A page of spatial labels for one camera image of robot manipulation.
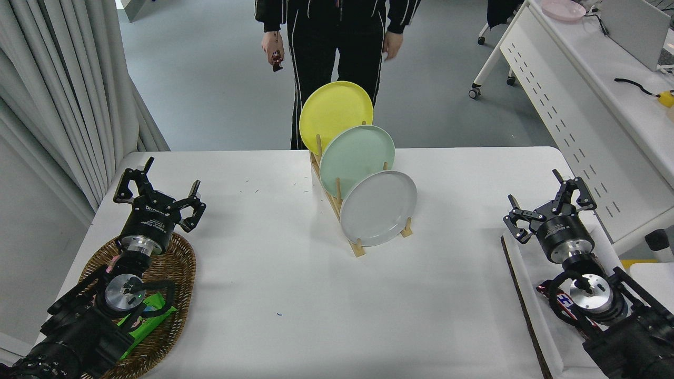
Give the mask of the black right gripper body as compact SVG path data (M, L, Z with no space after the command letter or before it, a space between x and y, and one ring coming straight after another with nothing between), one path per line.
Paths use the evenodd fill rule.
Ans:
M547 257L571 257L590 254L595 242L579 216L563 215L538 228L537 239Z

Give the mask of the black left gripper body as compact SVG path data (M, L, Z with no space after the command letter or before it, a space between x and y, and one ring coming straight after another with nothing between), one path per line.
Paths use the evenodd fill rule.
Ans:
M122 229L122 240L143 237L152 240L159 247L167 247L176 224L181 220L179 211L166 210L174 202L173 197L163 193L159 193L155 200L150 199L147 194L138 196L133 201L132 213Z

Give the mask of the person's right hand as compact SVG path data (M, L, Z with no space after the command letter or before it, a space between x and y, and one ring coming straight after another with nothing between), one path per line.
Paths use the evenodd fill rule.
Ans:
M280 31L264 32L261 46L266 53L267 61L270 65L280 65L284 61L284 44Z

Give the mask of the person's left hand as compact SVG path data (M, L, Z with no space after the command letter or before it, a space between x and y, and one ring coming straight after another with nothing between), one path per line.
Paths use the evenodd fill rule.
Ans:
M397 57L402 45L403 34L387 31L384 35L382 53L385 54L385 62Z

